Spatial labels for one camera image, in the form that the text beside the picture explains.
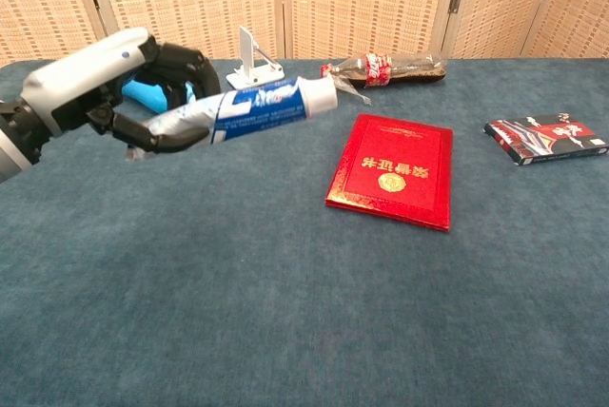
blue table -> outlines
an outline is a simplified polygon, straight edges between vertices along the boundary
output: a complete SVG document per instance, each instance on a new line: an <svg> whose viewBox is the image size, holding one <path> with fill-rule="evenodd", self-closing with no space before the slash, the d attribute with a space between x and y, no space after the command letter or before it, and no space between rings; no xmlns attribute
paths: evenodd
<svg viewBox="0 0 609 407"><path fill-rule="evenodd" d="M141 163L88 127L45 145L1 185L0 405L609 405L609 157L518 167L482 133L569 112L609 137L607 61L367 94ZM454 129L450 233L324 206L361 112Z"/></svg>

red bottle label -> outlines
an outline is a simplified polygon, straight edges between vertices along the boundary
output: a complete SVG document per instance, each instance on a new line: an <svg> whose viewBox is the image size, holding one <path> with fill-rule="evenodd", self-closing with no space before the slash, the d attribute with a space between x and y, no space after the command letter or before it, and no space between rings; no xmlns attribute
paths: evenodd
<svg viewBox="0 0 609 407"><path fill-rule="evenodd" d="M391 80L391 64L386 55L367 53L365 55L365 86L381 87Z"/></svg>

bottle cap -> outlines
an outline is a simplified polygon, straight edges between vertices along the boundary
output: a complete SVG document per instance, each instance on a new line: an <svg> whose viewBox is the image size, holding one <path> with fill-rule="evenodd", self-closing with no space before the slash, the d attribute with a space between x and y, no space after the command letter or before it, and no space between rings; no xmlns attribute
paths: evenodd
<svg viewBox="0 0 609 407"><path fill-rule="evenodd" d="M336 87L331 76L310 80L301 77L299 85L308 117L338 106Z"/></svg>

red booklet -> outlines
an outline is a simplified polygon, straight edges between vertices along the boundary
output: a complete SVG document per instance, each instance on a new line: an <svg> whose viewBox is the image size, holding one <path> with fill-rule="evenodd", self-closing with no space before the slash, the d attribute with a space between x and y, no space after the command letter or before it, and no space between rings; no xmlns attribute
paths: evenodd
<svg viewBox="0 0 609 407"><path fill-rule="evenodd" d="M325 203L450 229L452 130L358 116Z"/></svg>

white plastic stand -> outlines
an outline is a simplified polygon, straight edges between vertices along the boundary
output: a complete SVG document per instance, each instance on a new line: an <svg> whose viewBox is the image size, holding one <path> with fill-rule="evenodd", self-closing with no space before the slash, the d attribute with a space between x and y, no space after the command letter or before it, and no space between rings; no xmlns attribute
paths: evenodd
<svg viewBox="0 0 609 407"><path fill-rule="evenodd" d="M226 77L235 89L263 86L284 79L282 66L266 55L254 41L252 34L243 27L239 27L239 46L243 63ZM254 52L259 52L263 56L266 65L254 66Z"/></svg>

